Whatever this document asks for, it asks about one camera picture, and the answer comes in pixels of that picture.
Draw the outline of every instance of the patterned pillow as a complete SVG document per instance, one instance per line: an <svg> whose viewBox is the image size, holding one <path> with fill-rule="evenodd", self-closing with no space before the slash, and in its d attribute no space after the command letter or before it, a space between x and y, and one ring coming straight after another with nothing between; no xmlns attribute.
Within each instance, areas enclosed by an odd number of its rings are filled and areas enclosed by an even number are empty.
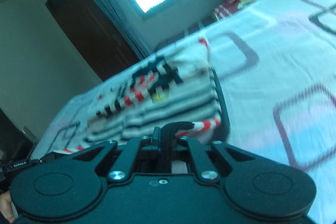
<svg viewBox="0 0 336 224"><path fill-rule="evenodd" d="M239 10L247 7L256 0L228 0L217 6L213 12L213 15L219 21L225 17L232 16Z"/></svg>

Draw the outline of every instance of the mattress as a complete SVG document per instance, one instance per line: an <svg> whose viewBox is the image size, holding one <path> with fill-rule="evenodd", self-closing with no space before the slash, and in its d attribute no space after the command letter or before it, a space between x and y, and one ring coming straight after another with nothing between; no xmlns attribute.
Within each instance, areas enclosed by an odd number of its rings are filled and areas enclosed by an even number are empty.
<svg viewBox="0 0 336 224"><path fill-rule="evenodd" d="M260 0L157 53L206 37L230 120L227 142L307 172L317 186L309 216L319 224L336 220L335 7L336 0ZM79 143L97 90L121 84L139 65L68 102L32 156Z"/></svg>

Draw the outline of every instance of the wooden door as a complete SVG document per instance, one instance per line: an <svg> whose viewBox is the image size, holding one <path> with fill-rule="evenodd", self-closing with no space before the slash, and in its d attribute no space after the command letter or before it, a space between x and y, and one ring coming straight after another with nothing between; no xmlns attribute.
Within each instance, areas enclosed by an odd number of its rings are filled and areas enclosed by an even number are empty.
<svg viewBox="0 0 336 224"><path fill-rule="evenodd" d="M102 80L139 61L118 29L93 0L48 0L47 7Z"/></svg>

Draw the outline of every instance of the silver screw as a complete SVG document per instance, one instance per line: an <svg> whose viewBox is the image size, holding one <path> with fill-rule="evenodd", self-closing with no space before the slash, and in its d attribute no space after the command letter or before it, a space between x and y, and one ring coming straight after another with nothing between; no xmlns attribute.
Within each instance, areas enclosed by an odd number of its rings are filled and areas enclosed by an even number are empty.
<svg viewBox="0 0 336 224"><path fill-rule="evenodd" d="M122 180L126 177L126 174L122 171L113 171L109 173L109 178L111 180Z"/></svg>
<svg viewBox="0 0 336 224"><path fill-rule="evenodd" d="M215 171L207 170L201 173L201 177L208 180L214 180L218 177L218 173Z"/></svg>
<svg viewBox="0 0 336 224"><path fill-rule="evenodd" d="M160 183L160 184L167 184L167 183L168 183L168 180L166 180L166 179L160 179L160 180L159 180L159 183Z"/></svg>

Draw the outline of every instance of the person's hand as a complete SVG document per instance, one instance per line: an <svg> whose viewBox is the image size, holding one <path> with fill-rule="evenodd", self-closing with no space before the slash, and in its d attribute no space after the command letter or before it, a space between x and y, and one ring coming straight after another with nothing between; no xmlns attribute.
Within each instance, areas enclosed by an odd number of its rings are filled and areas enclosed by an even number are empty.
<svg viewBox="0 0 336 224"><path fill-rule="evenodd" d="M15 218L13 215L11 203L12 198L9 194L9 191L0 195L0 212L3 214L5 219L7 219L10 223L13 223Z"/></svg>

